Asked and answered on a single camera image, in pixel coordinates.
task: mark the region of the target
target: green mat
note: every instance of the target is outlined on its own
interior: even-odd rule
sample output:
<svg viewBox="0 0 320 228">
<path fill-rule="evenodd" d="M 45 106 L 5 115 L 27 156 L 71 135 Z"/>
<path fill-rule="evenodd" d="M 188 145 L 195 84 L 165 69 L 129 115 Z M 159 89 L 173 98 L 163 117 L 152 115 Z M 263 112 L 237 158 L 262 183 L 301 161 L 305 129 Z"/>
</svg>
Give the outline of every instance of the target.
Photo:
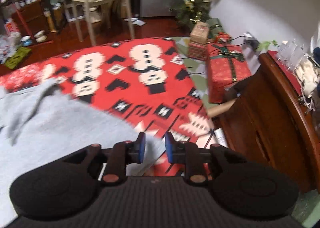
<svg viewBox="0 0 320 228">
<path fill-rule="evenodd" d="M 188 54 L 189 37 L 173 37 L 180 55 L 185 58 Z M 205 62 L 195 59 L 183 59 L 190 73 L 202 73 L 190 75 L 195 87 L 198 89 L 202 102 L 206 109 L 216 106 L 208 102 L 208 85 Z M 320 195 L 317 190 L 299 196 L 292 216 L 304 227 L 311 228 L 320 219 Z"/>
</svg>

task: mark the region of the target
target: red blanket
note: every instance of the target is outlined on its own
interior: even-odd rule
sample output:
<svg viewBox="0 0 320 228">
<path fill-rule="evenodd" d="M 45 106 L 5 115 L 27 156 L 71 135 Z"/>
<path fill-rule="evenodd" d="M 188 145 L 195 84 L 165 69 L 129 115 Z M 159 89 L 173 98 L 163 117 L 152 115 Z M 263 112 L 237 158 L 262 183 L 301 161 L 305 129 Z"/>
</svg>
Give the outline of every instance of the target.
<svg viewBox="0 0 320 228">
<path fill-rule="evenodd" d="M 127 40 L 58 55 L 0 77 L 0 85 L 12 92 L 50 77 L 58 79 L 64 93 L 123 118 L 138 131 L 159 138 L 171 131 L 176 140 L 202 148 L 214 142 L 213 124 L 171 38 Z M 181 168 L 163 155 L 151 172 L 176 175 Z"/>
</svg>

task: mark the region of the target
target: chair leg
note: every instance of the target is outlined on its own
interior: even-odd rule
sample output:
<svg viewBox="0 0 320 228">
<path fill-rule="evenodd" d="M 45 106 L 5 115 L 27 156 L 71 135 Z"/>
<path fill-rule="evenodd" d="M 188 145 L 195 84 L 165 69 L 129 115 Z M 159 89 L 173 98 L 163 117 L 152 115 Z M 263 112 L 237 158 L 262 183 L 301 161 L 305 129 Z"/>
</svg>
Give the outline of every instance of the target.
<svg viewBox="0 0 320 228">
<path fill-rule="evenodd" d="M 125 0 L 125 6 L 126 6 L 126 9 L 127 9 L 127 17 L 128 17 L 130 36 L 131 36 L 131 39 L 133 39 L 133 38 L 135 38 L 135 36 L 134 36 L 133 24 L 132 24 L 132 21 L 131 21 L 132 13 L 131 13 L 130 0 Z"/>
<path fill-rule="evenodd" d="M 85 0 L 85 4 L 84 4 L 84 10 L 85 10 L 85 20 L 87 21 L 87 26 L 88 26 L 88 30 L 89 30 L 89 36 L 90 36 L 90 40 L 91 40 L 91 45 L 95 46 L 97 45 L 96 43 L 96 38 L 93 32 L 93 28 L 92 28 L 92 24 L 90 21 L 90 15 L 89 15 L 89 1 Z"/>
<path fill-rule="evenodd" d="M 78 19 L 78 13 L 77 13 L 77 8 L 74 3 L 72 3 L 72 13 L 75 16 L 76 19 L 76 28 L 77 28 L 77 33 L 78 33 L 78 38 L 80 42 L 83 42 L 83 37 L 82 37 L 82 32 L 79 24 L 79 19 Z"/>
</svg>

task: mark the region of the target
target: wooden floor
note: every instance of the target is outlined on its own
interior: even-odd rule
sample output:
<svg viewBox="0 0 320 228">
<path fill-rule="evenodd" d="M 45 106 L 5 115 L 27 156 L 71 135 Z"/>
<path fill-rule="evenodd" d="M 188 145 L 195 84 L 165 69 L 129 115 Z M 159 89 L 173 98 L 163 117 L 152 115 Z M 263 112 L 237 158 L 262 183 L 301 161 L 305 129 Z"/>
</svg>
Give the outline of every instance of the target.
<svg viewBox="0 0 320 228">
<path fill-rule="evenodd" d="M 171 17 L 149 18 L 144 19 L 144 21 L 147 22 L 145 25 L 134 26 L 136 38 L 188 35 L 188 32 L 177 27 L 175 19 Z M 19 64 L 18 68 L 38 61 L 43 61 L 58 54 L 90 47 L 90 38 L 84 20 L 81 21 L 81 30 L 84 37 L 83 42 L 79 42 L 78 40 L 75 23 L 68 23 L 62 30 L 61 34 L 50 34 L 49 37 L 52 38 L 53 43 L 42 43 L 41 45 L 30 47 L 32 50 L 31 54 Z M 119 20 L 112 22 L 111 29 L 97 24 L 95 25 L 95 31 L 97 45 L 130 39 L 127 22 L 122 23 Z M 9 68 L 0 64 L 0 76 L 10 72 L 11 70 Z"/>
</svg>

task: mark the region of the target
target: light gray blanket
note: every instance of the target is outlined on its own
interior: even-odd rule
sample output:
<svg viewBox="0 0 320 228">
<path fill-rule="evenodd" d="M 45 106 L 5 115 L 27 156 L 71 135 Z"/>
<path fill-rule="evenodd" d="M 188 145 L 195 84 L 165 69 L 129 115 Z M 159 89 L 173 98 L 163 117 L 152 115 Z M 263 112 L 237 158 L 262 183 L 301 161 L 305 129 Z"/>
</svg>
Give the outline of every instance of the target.
<svg viewBox="0 0 320 228">
<path fill-rule="evenodd" d="M 138 136 L 128 123 L 63 95 L 54 79 L 9 94 L 0 87 L 0 129 L 0 227 L 17 217 L 9 188 L 18 176 L 92 143 L 112 148 Z M 127 175 L 143 174 L 164 150 L 147 136 L 143 164 L 129 165 Z"/>
</svg>

